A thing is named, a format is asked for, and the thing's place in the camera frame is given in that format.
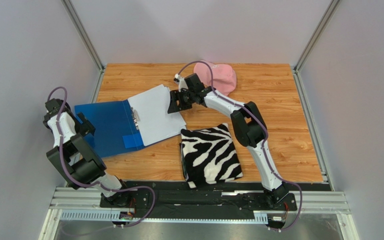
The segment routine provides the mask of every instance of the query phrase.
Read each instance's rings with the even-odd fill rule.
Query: pink cap
[[[234,69],[227,64],[214,64],[204,61],[210,65],[213,74],[213,86],[227,96],[237,86],[237,74]],[[198,75],[201,82],[207,86],[211,86],[211,73],[209,67],[204,63],[197,63],[193,68],[193,72]]]

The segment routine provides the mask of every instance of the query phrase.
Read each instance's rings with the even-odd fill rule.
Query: white paper
[[[130,97],[128,102],[137,115],[137,125],[145,146],[179,135],[180,130],[186,128],[179,112],[167,113],[170,89],[162,84]]]

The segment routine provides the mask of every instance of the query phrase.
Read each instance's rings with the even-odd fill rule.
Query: blue tab
[[[140,133],[122,136],[122,140],[124,140],[124,147],[126,149],[136,148],[143,145],[142,136]]]

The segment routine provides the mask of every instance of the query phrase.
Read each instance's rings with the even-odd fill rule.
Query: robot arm
[[[276,204],[282,200],[284,196],[288,194],[288,190],[284,183],[275,176],[275,174],[279,175],[279,173],[275,167],[267,141],[262,148],[262,142],[266,137],[265,133],[259,124],[251,118],[245,110],[238,107],[238,105],[246,107],[260,120],[261,123],[263,123],[264,126],[266,126],[256,104],[254,102],[243,103],[235,101],[222,95],[217,90],[216,94],[212,91],[211,87],[204,87],[204,84],[202,84],[196,74],[192,74],[186,78],[177,74],[174,81],[179,84],[179,90],[170,92],[171,99],[168,113],[170,114],[190,109],[192,108],[193,103],[197,103],[207,108],[217,110],[229,117],[232,121],[236,139],[251,153],[260,173],[261,184],[271,193],[270,198],[272,202]],[[227,101],[218,97],[218,95],[222,95]],[[268,162],[273,167],[274,172],[271,171]]]
[[[44,116],[43,123],[53,132],[54,137],[53,149],[46,154],[48,160],[67,181],[69,187],[74,189],[80,187],[72,182],[63,170],[59,152],[60,137],[63,136],[63,161],[69,174],[71,174],[74,179],[84,184],[92,184],[98,181],[100,184],[94,185],[93,187],[100,190],[102,200],[107,203],[119,207],[129,204],[130,198],[128,197],[128,192],[121,193],[107,191],[101,187],[101,185],[103,185],[107,189],[120,190],[126,186],[123,186],[123,182],[116,176],[106,172],[106,165],[84,139],[88,134],[94,135],[95,127],[82,113],[78,114],[78,117],[82,121],[82,123],[80,123],[71,112],[71,108],[68,104],[66,104],[65,109],[59,118],[59,125],[61,128],[61,133],[59,134],[56,121],[61,106],[62,100],[60,99],[53,98],[45,103],[47,114]],[[74,163],[73,158],[77,155],[81,155],[82,158]]]

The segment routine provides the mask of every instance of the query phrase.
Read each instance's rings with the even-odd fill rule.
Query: wooden tabletop
[[[253,101],[267,125],[269,149],[283,178],[295,182],[322,182],[321,170],[312,145],[299,95],[288,64],[230,64],[237,86],[229,97],[239,102]],[[121,101],[160,84],[177,89],[174,75],[181,64],[108,64],[97,102]],[[186,68],[182,76],[193,71]],[[195,104],[181,112],[190,130],[215,127],[231,120],[223,114]],[[248,150],[233,137],[243,178],[259,182],[260,175]],[[107,171],[123,180],[184,181],[180,162],[180,136],[145,149],[104,159]]]

